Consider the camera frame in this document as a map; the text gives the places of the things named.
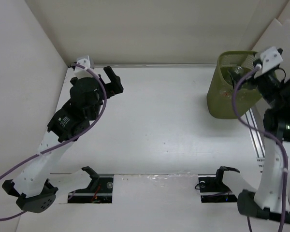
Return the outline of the clear bottle white cap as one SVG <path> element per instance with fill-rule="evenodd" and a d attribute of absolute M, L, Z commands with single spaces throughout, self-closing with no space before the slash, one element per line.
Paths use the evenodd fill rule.
<path fill-rule="evenodd" d="M 232 67 L 232 71 L 236 74 L 236 75 L 243 75 L 244 74 L 244 69 L 240 66 L 234 66 Z"/>

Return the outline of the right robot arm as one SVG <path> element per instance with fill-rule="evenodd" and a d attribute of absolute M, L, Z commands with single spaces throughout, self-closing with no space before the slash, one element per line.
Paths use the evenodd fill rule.
<path fill-rule="evenodd" d="M 279 81 L 275 75 L 279 69 L 276 66 L 258 77 L 254 77 L 257 72 L 254 69 L 240 79 L 234 89 L 237 91 L 243 82 L 251 83 L 270 105 L 263 117 L 263 130 L 243 123 L 265 137 L 266 154 L 259 187 L 254 189 L 242 178 L 238 169 L 226 166 L 217 169 L 214 185 L 219 190 L 227 189 L 233 193 L 241 215 L 248 219 L 277 221 L 282 230 L 285 224 L 290 224 L 287 208 L 290 183 L 290 79 Z"/>

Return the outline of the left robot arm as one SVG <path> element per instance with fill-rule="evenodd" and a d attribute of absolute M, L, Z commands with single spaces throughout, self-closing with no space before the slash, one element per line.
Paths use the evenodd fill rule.
<path fill-rule="evenodd" d="M 48 209 L 56 197 L 63 193 L 84 189 L 94 191 L 100 176 L 90 167 L 63 177 L 49 178 L 63 154 L 99 121 L 109 98 L 123 93 L 120 77 L 110 66 L 104 72 L 110 82 L 78 63 L 74 69 L 85 72 L 70 80 L 70 98 L 53 115 L 37 151 L 37 155 L 21 174 L 2 184 L 4 191 L 16 197 L 16 205 L 25 212 L 41 213 Z"/>

